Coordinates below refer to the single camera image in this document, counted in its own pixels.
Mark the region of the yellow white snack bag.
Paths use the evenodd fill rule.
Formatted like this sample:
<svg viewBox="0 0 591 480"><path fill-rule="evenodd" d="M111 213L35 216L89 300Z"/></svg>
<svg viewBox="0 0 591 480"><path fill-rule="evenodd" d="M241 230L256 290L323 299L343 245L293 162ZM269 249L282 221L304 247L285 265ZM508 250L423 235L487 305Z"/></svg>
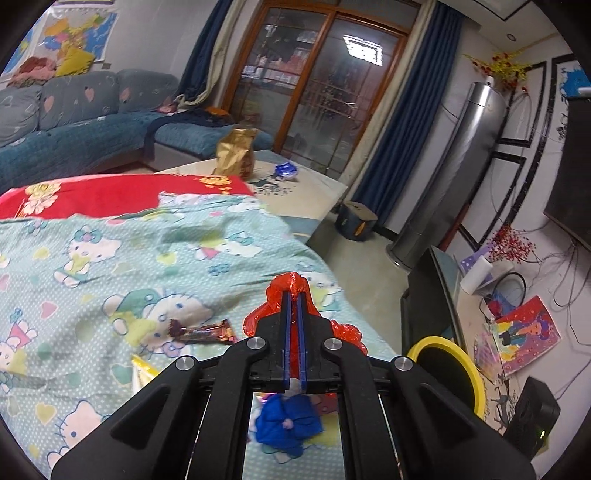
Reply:
<svg viewBox="0 0 591 480"><path fill-rule="evenodd" d="M132 391L134 394L137 394L159 374L159 371L137 355L132 356L131 363Z"/></svg>

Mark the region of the blue plastic bag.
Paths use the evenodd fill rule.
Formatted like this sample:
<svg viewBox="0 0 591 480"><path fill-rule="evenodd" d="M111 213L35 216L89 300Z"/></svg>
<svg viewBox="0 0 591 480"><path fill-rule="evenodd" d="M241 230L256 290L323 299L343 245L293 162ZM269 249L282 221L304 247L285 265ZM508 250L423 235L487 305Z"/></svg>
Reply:
<svg viewBox="0 0 591 480"><path fill-rule="evenodd" d="M304 442L324 432L320 415L307 395L267 397L254 421L256 441L290 457L304 454Z"/></svg>

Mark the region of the brown chocolate bar wrapper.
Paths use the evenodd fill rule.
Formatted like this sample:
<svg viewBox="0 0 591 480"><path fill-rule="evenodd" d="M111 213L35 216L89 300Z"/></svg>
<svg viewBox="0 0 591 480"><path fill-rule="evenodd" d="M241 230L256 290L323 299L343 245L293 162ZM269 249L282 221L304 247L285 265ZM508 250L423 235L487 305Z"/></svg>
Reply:
<svg viewBox="0 0 591 480"><path fill-rule="evenodd" d="M184 326L178 320L169 322L168 335L183 344L230 345L238 341L228 319L202 326Z"/></svg>

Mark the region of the red plastic bag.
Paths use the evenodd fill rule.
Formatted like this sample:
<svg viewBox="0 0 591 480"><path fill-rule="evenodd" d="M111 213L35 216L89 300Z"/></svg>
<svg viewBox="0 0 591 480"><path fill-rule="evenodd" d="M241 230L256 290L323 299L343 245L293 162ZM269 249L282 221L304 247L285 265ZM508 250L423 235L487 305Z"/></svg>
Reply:
<svg viewBox="0 0 591 480"><path fill-rule="evenodd" d="M266 288L266 301L245 317L242 330L246 336L266 340L270 382L284 390L290 388L293 380L307 394L332 393L338 389L339 368L322 354L322 345L329 338L368 353L358 327L320 315L308 280L296 272L283 273L271 280Z"/></svg>

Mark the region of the yellow rimmed trash bin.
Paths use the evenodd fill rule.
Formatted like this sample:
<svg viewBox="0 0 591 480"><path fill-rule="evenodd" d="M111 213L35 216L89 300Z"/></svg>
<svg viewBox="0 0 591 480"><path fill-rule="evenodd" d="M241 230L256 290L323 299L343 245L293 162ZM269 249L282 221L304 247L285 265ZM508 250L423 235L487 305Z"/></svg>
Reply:
<svg viewBox="0 0 591 480"><path fill-rule="evenodd" d="M469 355L456 343L441 336L418 341L407 356L462 400L479 418L485 419L486 389Z"/></svg>

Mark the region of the colourful painting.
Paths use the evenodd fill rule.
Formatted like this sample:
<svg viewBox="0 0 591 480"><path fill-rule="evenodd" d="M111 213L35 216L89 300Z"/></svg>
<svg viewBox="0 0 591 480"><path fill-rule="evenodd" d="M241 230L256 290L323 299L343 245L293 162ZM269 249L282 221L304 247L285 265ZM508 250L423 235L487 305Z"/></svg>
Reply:
<svg viewBox="0 0 591 480"><path fill-rule="evenodd" d="M536 295L491 323L503 374L522 370L562 339L542 299Z"/></svg>

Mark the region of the tv console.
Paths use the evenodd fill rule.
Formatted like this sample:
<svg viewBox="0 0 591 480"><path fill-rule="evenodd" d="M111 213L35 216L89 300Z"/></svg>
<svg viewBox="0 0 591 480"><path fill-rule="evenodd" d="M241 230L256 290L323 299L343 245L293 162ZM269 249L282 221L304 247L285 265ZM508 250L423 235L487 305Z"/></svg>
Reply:
<svg viewBox="0 0 591 480"><path fill-rule="evenodd" d="M466 294L460 280L458 265L443 251L430 247L421 256L408 275L409 286L401 297L403 353L407 355L413 345L428 336L441 336L460 346L484 382L484 420L503 434L523 387L516 376L503 374L487 299Z"/></svg>

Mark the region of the white vase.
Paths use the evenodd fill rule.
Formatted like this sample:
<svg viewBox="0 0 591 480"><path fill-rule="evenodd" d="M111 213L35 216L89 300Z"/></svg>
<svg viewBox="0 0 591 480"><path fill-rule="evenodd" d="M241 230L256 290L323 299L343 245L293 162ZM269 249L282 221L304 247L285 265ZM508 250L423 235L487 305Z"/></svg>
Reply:
<svg viewBox="0 0 591 480"><path fill-rule="evenodd" d="M486 256L480 256L460 282L462 290L473 295L493 269Z"/></svg>

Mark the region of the hello kitty blanket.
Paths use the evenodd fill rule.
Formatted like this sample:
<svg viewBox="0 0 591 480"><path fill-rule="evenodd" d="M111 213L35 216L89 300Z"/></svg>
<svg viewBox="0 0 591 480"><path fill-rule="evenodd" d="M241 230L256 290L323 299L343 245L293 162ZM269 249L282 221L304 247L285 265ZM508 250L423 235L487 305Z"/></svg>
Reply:
<svg viewBox="0 0 591 480"><path fill-rule="evenodd" d="M164 369L221 355L221 342L169 335L243 320L276 276L310 285L322 317L349 325L370 355L394 352L334 274L250 196L162 200L138 213L1 224L1 417L27 466L54 465L134 392L135 358Z"/></svg>

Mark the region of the red berry branches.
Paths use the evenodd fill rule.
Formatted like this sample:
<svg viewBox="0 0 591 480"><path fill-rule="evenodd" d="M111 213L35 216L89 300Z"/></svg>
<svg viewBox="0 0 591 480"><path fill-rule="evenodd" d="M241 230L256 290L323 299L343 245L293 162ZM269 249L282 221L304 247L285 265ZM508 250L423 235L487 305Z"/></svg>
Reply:
<svg viewBox="0 0 591 480"><path fill-rule="evenodd" d="M508 261L516 264L525 262L535 251L535 244L511 225L502 226L490 242L487 260L491 263Z"/></svg>

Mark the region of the small dark storage box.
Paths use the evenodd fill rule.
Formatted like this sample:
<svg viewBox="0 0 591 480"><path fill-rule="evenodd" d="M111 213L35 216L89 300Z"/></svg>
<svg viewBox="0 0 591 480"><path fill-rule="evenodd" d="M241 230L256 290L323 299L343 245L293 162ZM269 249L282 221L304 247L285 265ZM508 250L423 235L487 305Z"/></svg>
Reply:
<svg viewBox="0 0 591 480"><path fill-rule="evenodd" d="M335 227L343 238L356 242L365 242L372 233L378 216L366 205L345 201L339 206Z"/></svg>

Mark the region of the right blue curtain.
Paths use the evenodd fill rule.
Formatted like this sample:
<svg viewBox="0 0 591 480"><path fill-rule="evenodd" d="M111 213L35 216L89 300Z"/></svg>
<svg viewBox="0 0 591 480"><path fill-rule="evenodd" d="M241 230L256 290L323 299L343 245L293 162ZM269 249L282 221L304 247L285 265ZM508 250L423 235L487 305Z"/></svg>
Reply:
<svg viewBox="0 0 591 480"><path fill-rule="evenodd" d="M454 66L464 15L438 2L394 113L353 194L383 228L418 162Z"/></svg>

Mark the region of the blue curtain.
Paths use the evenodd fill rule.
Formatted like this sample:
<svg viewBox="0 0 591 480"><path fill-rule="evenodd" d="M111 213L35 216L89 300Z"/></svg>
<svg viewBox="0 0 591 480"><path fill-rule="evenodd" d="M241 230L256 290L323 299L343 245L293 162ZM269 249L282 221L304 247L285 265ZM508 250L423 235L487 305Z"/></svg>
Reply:
<svg viewBox="0 0 591 480"><path fill-rule="evenodd" d="M232 0L218 0L201 29L178 85L184 101L194 101L205 91L214 44L231 4Z"/></svg>
<svg viewBox="0 0 591 480"><path fill-rule="evenodd" d="M454 66L464 15L438 2L394 113L353 194L383 228L418 162Z"/></svg>

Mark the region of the silver tower air conditioner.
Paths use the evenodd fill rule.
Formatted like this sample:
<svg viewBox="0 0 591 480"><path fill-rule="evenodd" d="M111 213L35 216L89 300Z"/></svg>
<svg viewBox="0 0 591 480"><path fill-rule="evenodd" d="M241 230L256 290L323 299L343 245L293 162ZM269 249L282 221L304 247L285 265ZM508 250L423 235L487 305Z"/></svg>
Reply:
<svg viewBox="0 0 591 480"><path fill-rule="evenodd" d="M424 193L387 253L394 265L411 270L455 224L476 188L496 145L506 101L489 76L471 85L459 119Z"/></svg>

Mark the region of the coffee table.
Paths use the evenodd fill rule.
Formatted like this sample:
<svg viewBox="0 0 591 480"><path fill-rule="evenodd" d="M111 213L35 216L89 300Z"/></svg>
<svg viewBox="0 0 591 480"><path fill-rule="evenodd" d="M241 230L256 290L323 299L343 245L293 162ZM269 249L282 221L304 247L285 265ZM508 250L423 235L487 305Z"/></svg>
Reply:
<svg viewBox="0 0 591 480"><path fill-rule="evenodd" d="M338 205L346 185L301 164L294 179L276 177L276 166L287 158L270 150L256 151L254 159L252 176L246 181L252 193L231 195L226 202L229 211L243 214L259 210L280 217L297 240L308 243L325 216Z"/></svg>

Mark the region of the red floral blanket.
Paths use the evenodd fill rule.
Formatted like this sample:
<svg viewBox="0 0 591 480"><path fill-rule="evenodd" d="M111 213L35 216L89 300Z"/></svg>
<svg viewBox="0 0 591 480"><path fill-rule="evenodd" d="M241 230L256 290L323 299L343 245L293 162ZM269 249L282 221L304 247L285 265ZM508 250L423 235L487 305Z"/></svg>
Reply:
<svg viewBox="0 0 591 480"><path fill-rule="evenodd" d="M178 174L105 174L49 180L1 195L1 218L93 218L137 213L169 194L249 195L238 176Z"/></svg>

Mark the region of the gold paper bag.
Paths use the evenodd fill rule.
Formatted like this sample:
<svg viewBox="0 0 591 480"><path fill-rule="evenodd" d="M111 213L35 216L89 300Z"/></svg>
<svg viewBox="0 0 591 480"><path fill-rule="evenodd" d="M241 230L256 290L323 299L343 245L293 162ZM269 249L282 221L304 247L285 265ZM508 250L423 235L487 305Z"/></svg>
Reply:
<svg viewBox="0 0 591 480"><path fill-rule="evenodd" d="M242 180L249 180L256 163L252 149L256 134L256 129L233 128L225 135L216 147L214 175L238 176Z"/></svg>

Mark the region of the blue white wrapper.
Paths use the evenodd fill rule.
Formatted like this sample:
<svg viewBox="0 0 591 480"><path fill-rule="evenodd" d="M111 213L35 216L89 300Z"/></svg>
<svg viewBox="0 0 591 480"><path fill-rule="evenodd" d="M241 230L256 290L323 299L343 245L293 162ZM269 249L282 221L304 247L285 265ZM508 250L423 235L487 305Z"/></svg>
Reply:
<svg viewBox="0 0 591 480"><path fill-rule="evenodd" d="M297 175L297 165L293 162L287 161L281 164L277 164L276 167L274 167L273 177L276 179L291 181L296 179Z"/></svg>

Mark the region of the blue sectional sofa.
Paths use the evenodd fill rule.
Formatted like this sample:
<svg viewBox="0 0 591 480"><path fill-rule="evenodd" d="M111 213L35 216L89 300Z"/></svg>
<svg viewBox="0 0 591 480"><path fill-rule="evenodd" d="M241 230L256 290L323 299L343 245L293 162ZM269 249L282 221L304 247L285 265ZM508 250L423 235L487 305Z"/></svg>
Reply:
<svg viewBox="0 0 591 480"><path fill-rule="evenodd" d="M171 74L126 69L3 89L2 191L108 170L130 152L152 158L156 145L214 157L235 122L202 109L164 114L177 85Z"/></svg>

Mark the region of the yellow artificial flowers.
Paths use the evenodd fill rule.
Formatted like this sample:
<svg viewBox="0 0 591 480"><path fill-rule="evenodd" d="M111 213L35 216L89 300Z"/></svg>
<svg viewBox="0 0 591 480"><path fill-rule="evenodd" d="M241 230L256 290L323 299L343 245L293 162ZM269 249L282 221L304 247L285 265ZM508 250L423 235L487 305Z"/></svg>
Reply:
<svg viewBox="0 0 591 480"><path fill-rule="evenodd" d="M490 60L481 60L465 54L472 66L484 77L492 77L495 87L502 92L528 91L527 74L533 69L530 63L518 59L519 52L496 52Z"/></svg>

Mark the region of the left blue curtain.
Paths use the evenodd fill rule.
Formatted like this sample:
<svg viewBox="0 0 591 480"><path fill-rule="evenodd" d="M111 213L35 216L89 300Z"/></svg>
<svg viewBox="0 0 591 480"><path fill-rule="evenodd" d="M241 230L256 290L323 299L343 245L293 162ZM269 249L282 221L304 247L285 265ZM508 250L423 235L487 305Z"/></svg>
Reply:
<svg viewBox="0 0 591 480"><path fill-rule="evenodd" d="M178 85L184 101L194 101L205 91L214 44L231 4L232 0L218 0L201 29Z"/></svg>

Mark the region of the wooden glass sliding door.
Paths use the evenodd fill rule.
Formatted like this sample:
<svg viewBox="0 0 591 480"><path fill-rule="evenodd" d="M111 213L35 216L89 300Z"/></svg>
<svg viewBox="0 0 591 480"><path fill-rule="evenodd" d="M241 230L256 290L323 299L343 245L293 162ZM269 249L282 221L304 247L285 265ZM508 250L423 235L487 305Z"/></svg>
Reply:
<svg viewBox="0 0 591 480"><path fill-rule="evenodd" d="M394 77L418 1L260 1L221 106L338 179Z"/></svg>

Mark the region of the yellow cushion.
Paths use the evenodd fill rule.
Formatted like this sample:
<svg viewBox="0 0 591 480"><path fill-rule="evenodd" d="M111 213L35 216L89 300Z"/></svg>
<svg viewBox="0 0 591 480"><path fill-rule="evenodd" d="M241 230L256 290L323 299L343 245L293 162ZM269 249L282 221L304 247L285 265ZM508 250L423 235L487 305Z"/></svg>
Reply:
<svg viewBox="0 0 591 480"><path fill-rule="evenodd" d="M56 69L55 76L83 75L90 71L95 56L82 49L70 48Z"/></svg>

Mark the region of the pink folded clothes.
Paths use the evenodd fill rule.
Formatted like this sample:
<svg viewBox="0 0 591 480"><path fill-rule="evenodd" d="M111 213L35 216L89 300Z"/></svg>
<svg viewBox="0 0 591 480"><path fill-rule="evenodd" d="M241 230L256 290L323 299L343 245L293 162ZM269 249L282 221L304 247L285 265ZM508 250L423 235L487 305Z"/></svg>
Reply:
<svg viewBox="0 0 591 480"><path fill-rule="evenodd" d="M8 87L26 88L44 85L56 74L56 62L47 57L28 58L11 77Z"/></svg>

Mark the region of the china map poster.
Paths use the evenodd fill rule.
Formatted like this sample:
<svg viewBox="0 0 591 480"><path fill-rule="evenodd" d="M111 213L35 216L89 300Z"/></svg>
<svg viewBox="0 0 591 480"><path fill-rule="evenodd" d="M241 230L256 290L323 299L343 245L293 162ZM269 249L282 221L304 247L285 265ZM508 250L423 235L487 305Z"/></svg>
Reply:
<svg viewBox="0 0 591 480"><path fill-rule="evenodd" d="M34 55L61 61L74 48L103 61L117 18L117 12L106 8L51 8L43 17Z"/></svg>

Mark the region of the world map poster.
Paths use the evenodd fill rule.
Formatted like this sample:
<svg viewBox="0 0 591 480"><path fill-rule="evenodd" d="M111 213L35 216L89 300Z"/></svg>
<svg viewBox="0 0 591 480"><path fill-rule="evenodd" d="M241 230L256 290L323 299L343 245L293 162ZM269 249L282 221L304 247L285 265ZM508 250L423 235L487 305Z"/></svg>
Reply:
<svg viewBox="0 0 591 480"><path fill-rule="evenodd" d="M33 34L34 34L35 26L32 26L29 31L26 33L24 38L21 40L20 44L13 52L13 55L9 59L7 65L5 66L4 71L2 72L1 76L5 77L7 75L11 75L19 66L20 64L26 59L27 51L32 43Z"/></svg>

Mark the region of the wall television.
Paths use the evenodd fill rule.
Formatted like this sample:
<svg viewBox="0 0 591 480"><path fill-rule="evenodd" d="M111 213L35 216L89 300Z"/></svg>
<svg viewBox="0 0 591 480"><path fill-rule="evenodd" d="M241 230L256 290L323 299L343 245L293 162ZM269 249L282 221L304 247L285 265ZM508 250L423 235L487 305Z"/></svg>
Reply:
<svg viewBox="0 0 591 480"><path fill-rule="evenodd" d="M559 168L544 214L586 250L591 243L591 104L568 99L568 123Z"/></svg>

